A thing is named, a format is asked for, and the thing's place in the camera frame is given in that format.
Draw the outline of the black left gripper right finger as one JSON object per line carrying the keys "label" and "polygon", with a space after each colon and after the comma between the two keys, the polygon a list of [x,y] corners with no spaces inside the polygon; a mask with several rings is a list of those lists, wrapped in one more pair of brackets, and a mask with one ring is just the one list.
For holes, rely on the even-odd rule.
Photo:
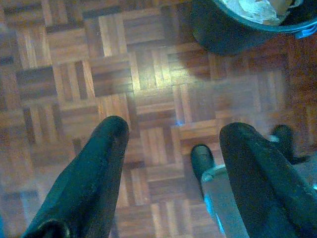
{"label": "black left gripper right finger", "polygon": [[219,142],[249,237],[316,237],[317,193],[270,141],[234,122],[221,129]]}

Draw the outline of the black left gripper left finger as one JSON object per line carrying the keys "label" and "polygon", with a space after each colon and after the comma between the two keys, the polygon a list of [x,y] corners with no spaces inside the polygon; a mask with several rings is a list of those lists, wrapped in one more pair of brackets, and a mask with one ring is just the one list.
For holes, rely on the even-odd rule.
{"label": "black left gripper left finger", "polygon": [[107,238],[128,138],[123,118],[105,118],[57,177],[23,237]]}

